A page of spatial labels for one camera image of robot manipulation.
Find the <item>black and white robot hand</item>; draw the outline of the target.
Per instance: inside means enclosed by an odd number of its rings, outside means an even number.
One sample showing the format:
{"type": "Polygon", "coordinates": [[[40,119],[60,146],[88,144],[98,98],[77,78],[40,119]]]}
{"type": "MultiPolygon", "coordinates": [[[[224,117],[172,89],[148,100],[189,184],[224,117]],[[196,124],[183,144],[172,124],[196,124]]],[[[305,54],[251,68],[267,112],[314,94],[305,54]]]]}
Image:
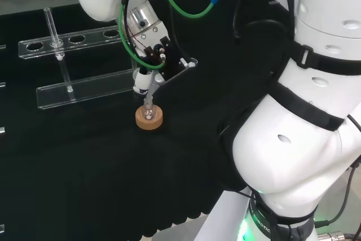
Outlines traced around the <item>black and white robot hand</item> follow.
{"type": "Polygon", "coordinates": [[[153,81],[153,71],[141,72],[140,68],[137,68],[133,72],[134,86],[133,90],[135,93],[140,95],[146,95],[153,81]]]}

